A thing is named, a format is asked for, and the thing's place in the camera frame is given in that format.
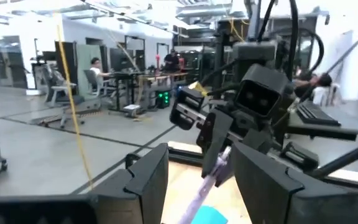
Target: gray floor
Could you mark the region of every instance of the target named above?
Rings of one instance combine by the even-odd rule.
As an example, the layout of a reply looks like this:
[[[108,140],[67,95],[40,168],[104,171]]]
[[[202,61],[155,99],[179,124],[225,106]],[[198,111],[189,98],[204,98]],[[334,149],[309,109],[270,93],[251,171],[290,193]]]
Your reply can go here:
[[[344,111],[358,119],[358,103],[343,105]],[[28,97],[23,90],[0,88],[0,150],[8,160],[8,171],[0,174],[0,195],[48,195],[84,192],[87,176],[83,168],[74,127],[67,132],[26,124],[31,119],[50,116],[58,109],[47,108],[41,97]],[[148,144],[155,147],[167,141],[194,144],[198,130],[172,128],[167,108],[147,113],[147,119],[134,122],[121,114],[97,114],[84,118],[80,126],[81,142],[95,182],[100,183],[122,165],[114,166],[130,152]],[[320,156],[325,164],[350,151],[356,142],[293,136],[292,141],[303,144]],[[358,171],[358,162],[346,167]]]

